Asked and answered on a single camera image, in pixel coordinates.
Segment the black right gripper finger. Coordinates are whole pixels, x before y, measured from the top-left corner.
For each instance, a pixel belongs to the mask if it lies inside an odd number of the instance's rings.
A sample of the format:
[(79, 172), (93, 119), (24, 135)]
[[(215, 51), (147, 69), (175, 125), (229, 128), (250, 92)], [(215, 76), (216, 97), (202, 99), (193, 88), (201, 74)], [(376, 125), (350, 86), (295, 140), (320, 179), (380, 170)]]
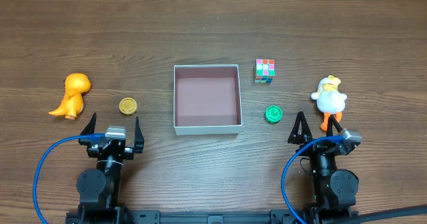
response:
[(288, 143), (309, 143), (312, 139), (312, 133), (304, 112), (300, 111), (296, 115), (294, 126), (288, 137)]
[(335, 128), (338, 133), (340, 133), (343, 130), (343, 128), (340, 126), (336, 118), (333, 115), (331, 115), (329, 116), (328, 123), (327, 123), (327, 129), (326, 129), (327, 136), (334, 135), (333, 128)]

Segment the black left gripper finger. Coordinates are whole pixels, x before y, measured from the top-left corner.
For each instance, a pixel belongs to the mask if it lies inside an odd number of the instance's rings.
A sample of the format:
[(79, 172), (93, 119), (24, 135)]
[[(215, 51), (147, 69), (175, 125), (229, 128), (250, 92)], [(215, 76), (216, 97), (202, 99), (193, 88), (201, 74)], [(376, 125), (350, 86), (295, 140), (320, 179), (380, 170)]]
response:
[(139, 117), (135, 119), (135, 137), (134, 137), (134, 152), (143, 153), (144, 137), (139, 125)]
[(97, 113), (94, 113), (89, 121), (89, 123), (85, 126), (80, 135), (92, 135), (95, 131)]

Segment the white plush duck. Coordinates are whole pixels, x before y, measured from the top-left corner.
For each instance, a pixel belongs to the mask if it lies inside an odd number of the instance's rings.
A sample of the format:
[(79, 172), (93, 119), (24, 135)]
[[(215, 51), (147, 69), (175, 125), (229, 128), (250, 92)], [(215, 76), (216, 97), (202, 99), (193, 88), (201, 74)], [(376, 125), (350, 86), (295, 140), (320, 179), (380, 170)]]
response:
[(311, 94), (311, 99), (316, 101), (317, 108), (324, 114), (320, 129), (327, 131), (329, 117), (333, 116), (337, 122), (342, 119), (342, 112), (346, 107), (347, 95), (338, 91), (341, 80), (333, 75), (323, 78), (317, 91)]

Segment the multicoloured puzzle cube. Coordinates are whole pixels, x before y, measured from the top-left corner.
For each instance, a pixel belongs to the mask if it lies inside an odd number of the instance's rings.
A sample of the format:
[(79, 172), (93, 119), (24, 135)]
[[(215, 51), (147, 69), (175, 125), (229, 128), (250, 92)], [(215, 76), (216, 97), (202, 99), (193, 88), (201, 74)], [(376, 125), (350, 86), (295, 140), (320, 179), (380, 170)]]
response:
[(276, 76), (274, 59), (256, 59), (254, 65), (254, 82), (271, 83)]

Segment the white box pink interior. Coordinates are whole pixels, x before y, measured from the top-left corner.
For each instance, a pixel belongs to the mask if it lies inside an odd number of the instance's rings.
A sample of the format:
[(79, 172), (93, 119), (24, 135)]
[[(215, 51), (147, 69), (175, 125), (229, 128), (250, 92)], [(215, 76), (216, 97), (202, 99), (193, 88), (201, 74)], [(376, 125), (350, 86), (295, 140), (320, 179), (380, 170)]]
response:
[(176, 65), (173, 126), (177, 135), (237, 134), (242, 128), (237, 64)]

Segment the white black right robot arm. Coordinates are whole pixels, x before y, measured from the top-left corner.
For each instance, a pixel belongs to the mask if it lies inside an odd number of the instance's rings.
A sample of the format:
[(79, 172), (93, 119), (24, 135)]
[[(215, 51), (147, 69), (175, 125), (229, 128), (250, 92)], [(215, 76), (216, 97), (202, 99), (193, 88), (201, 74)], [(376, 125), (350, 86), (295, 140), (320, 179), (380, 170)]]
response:
[[(288, 143), (299, 149), (286, 163), (281, 180), (284, 201), (296, 223), (331, 223), (352, 216), (350, 207), (356, 204), (359, 179), (353, 172), (337, 168), (336, 157), (350, 154), (361, 142), (361, 134), (341, 127), (335, 117), (328, 118), (326, 135), (315, 139), (304, 113), (296, 115)], [(291, 206), (285, 192), (286, 173), (297, 158), (310, 162), (306, 174), (312, 178), (314, 190), (314, 202), (301, 211)]]

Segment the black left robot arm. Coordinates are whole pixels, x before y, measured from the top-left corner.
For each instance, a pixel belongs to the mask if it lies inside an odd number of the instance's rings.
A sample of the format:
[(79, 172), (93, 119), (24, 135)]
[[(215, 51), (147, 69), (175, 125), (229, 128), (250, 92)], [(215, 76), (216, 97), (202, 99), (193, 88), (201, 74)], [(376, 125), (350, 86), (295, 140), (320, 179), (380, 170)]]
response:
[(96, 133), (97, 115), (94, 114), (81, 132), (80, 145), (87, 154), (96, 158), (96, 167), (86, 169), (77, 179), (79, 206), (76, 213), (66, 214), (66, 224), (134, 224), (135, 219), (126, 205), (119, 203), (123, 162), (132, 160), (143, 152), (144, 137), (135, 120), (135, 137), (132, 147), (126, 145), (124, 127), (110, 126), (105, 133)]

